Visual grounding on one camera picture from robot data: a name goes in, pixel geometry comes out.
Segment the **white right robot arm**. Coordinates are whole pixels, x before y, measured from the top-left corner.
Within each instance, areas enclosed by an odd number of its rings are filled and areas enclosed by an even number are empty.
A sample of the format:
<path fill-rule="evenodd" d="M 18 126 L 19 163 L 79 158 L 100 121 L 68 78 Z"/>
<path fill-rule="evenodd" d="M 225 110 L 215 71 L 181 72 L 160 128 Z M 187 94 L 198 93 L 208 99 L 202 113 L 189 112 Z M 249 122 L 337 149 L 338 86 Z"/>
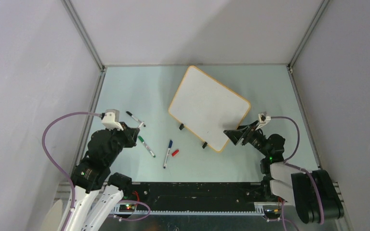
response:
<path fill-rule="evenodd" d="M 279 197 L 291 203 L 304 224 L 343 218 L 344 206 L 329 173 L 323 169 L 309 171 L 289 163 L 283 156 L 285 138 L 279 134 L 265 136 L 262 130 L 265 124 L 266 121 L 259 119 L 223 131 L 234 145 L 250 144 L 264 155 L 260 162 L 264 174 L 262 197 L 267 201 Z"/>

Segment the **green whiteboard marker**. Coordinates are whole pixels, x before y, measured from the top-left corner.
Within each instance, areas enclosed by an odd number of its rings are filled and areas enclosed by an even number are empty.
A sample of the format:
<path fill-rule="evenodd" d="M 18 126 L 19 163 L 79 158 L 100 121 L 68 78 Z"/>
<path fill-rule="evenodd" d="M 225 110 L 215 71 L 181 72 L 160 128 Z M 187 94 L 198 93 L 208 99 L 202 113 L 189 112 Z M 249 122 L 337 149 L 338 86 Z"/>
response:
<path fill-rule="evenodd" d="M 144 141 L 144 139 L 141 136 L 138 136 L 138 140 L 141 142 L 141 144 L 147 149 L 147 151 L 151 154 L 153 158 L 156 157 L 154 152 L 151 150 L 151 148 L 148 146 L 148 144 Z"/>

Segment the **orange framed whiteboard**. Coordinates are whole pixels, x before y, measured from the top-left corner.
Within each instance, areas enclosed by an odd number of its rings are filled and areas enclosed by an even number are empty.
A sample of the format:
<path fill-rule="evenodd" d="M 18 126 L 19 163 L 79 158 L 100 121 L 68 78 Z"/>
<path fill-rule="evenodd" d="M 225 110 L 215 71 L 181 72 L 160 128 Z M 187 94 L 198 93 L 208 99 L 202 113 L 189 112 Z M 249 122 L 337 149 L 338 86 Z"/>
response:
<path fill-rule="evenodd" d="M 229 142 L 224 130 L 236 129 L 251 103 L 196 66 L 189 66 L 169 106 L 169 114 L 220 153 Z"/>

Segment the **red marker cap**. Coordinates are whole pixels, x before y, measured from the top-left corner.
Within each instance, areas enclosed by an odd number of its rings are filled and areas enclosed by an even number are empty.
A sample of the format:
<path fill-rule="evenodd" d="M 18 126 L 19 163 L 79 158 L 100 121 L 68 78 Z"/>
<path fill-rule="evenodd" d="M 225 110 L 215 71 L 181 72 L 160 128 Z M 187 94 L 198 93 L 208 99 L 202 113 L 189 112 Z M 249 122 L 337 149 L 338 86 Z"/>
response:
<path fill-rule="evenodd" d="M 179 153 L 179 149 L 177 149 L 177 150 L 173 151 L 173 152 L 171 153 L 171 156 L 172 156 L 172 157 L 174 157 L 174 156 L 176 156 L 178 153 Z"/>

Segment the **black whiteboard marker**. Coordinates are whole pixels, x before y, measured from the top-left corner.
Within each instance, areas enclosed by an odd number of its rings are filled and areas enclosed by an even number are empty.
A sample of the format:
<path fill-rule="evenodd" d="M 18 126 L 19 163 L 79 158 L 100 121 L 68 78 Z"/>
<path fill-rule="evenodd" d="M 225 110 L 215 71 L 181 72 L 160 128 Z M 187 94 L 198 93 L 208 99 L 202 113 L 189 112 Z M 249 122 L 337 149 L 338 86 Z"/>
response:
<path fill-rule="evenodd" d="M 140 122 L 142 122 L 142 120 L 140 120 L 139 118 L 137 118 L 135 115 L 133 115 L 130 111 L 126 111 L 126 113 L 132 118 L 134 119 L 138 124 L 140 124 Z"/>

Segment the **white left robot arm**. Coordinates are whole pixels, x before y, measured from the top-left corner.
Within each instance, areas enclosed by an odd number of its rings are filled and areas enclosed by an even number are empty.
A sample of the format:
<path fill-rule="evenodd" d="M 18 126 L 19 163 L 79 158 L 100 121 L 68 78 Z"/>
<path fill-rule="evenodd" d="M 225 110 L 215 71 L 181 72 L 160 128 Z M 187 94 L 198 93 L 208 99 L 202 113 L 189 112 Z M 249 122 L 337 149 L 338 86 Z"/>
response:
<path fill-rule="evenodd" d="M 68 200 L 71 210 L 64 213 L 58 230 L 97 231 L 120 200 L 132 197 L 132 179 L 110 167 L 124 148 L 136 146 L 140 128 L 121 123 L 122 130 L 94 132 L 85 157 L 71 175 L 74 195 Z"/>

